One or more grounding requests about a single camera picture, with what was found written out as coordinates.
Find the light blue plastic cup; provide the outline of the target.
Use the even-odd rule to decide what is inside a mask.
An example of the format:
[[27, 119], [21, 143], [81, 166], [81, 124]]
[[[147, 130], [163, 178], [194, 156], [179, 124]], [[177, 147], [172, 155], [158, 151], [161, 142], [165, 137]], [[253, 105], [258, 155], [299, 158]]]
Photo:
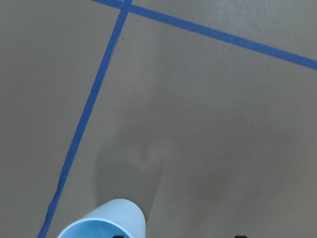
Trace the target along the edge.
[[59, 238], [145, 238], [142, 210], [127, 199], [113, 199], [67, 226]]

